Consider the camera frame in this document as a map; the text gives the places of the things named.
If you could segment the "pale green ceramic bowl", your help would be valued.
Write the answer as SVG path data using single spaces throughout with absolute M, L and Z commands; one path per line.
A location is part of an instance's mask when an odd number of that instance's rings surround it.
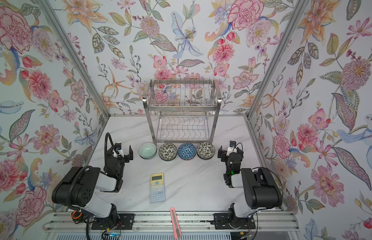
M 157 146 L 154 143 L 144 143 L 139 148 L 139 155 L 142 159 L 151 159 L 157 153 Z

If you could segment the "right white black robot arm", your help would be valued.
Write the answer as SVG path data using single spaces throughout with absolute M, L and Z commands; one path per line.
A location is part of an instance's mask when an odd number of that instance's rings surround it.
M 250 227 L 249 220 L 261 210 L 270 210 L 282 204 L 282 192 L 267 168 L 242 168 L 244 151 L 242 144 L 230 141 L 227 150 L 218 150 L 218 158 L 225 163 L 224 182 L 229 188 L 243 189 L 244 197 L 232 203 L 226 214 L 215 214 L 220 229 Z

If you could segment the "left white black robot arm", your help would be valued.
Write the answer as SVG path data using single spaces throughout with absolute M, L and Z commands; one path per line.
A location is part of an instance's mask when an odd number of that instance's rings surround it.
M 119 155 L 113 148 L 105 152 L 103 172 L 98 167 L 72 167 L 53 190 L 53 203 L 83 213 L 104 227 L 117 226 L 121 221 L 117 207 L 94 193 L 95 190 L 106 193 L 120 191 L 125 163 L 134 158 L 134 152 L 131 148 L 127 155 L 120 149 L 117 151 Z

